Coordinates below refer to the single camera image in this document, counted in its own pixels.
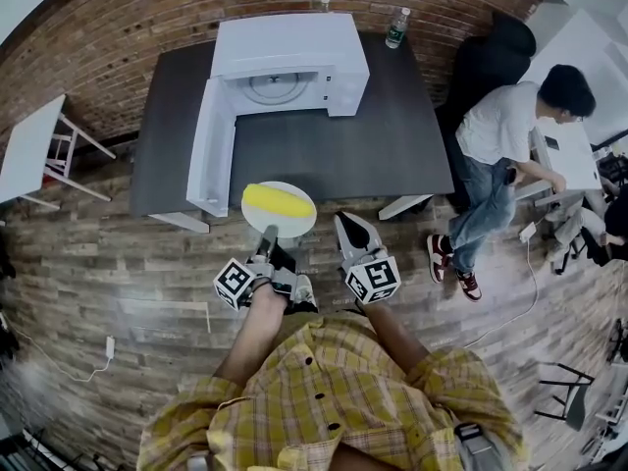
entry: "yellow plaid shirt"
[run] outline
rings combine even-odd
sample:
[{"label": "yellow plaid shirt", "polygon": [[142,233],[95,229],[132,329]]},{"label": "yellow plaid shirt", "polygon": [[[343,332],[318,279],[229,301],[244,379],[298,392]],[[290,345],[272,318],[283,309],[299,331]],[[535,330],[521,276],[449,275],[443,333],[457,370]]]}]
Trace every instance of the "yellow plaid shirt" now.
[{"label": "yellow plaid shirt", "polygon": [[324,470],[342,442],[400,469],[461,471],[459,422],[524,467],[521,429],[475,354],[440,350],[405,376],[366,318],[342,314],[310,314],[244,390],[208,377],[181,392],[144,430],[137,469],[185,469],[210,452],[215,469]]}]

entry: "yellow sponge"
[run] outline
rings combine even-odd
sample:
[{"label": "yellow sponge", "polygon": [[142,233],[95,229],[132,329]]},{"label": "yellow sponge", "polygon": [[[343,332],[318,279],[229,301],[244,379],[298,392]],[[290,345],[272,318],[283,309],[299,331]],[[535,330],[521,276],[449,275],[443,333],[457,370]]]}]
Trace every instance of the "yellow sponge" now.
[{"label": "yellow sponge", "polygon": [[312,205],[293,193],[252,183],[246,186],[242,199],[249,206],[255,206],[270,213],[306,218],[314,213]]}]

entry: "sneaker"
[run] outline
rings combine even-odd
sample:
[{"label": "sneaker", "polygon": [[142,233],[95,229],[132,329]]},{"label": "sneaker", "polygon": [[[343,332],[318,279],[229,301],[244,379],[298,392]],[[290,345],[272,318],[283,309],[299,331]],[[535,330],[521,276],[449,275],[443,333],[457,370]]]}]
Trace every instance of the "sneaker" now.
[{"label": "sneaker", "polygon": [[294,292],[294,303],[309,302],[318,309],[316,298],[314,298],[314,290],[312,282],[305,274],[296,276],[296,291]]},{"label": "sneaker", "polygon": [[555,241],[554,244],[548,251],[546,255],[546,260],[550,263],[555,263],[561,261],[565,255],[569,252],[569,246],[565,246],[558,241]]},{"label": "sneaker", "polygon": [[445,268],[451,259],[450,253],[441,249],[444,235],[428,235],[428,253],[430,253],[430,275],[432,280],[439,284],[445,278]]},{"label": "sneaker", "polygon": [[460,287],[464,292],[464,296],[466,296],[472,302],[478,302],[482,298],[482,292],[480,291],[480,287],[478,287],[478,282],[475,279],[475,273],[469,272],[468,274],[463,274],[460,271],[455,271],[455,275],[458,278],[458,282],[460,283]]}]

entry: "red brick wall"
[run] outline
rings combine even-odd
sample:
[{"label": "red brick wall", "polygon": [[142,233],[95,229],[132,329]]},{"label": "red brick wall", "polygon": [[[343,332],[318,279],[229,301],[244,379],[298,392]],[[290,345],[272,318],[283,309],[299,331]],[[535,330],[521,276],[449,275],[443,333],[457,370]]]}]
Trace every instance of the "red brick wall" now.
[{"label": "red brick wall", "polygon": [[[491,9],[525,18],[540,0],[332,0],[360,29],[384,31],[412,10],[408,38],[435,101],[462,39],[488,28]],[[0,144],[10,127],[62,92],[98,139],[139,128],[158,55],[215,38],[218,22],[310,11],[318,0],[48,0],[0,51]]]}]

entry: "white plate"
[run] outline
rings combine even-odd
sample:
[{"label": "white plate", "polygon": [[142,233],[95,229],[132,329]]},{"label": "white plate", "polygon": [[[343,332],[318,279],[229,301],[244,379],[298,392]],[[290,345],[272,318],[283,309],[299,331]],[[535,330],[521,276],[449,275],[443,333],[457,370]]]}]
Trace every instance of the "white plate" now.
[{"label": "white plate", "polygon": [[260,184],[271,186],[272,188],[283,190],[305,199],[311,204],[314,213],[306,218],[293,218],[286,215],[271,213],[255,206],[250,206],[245,204],[244,199],[242,199],[242,215],[244,215],[244,218],[253,229],[263,234],[269,225],[276,225],[279,229],[277,237],[293,238],[303,236],[305,233],[309,232],[312,227],[314,227],[314,224],[316,223],[316,206],[314,206],[314,202],[310,199],[307,193],[293,184],[284,182],[263,182]]}]

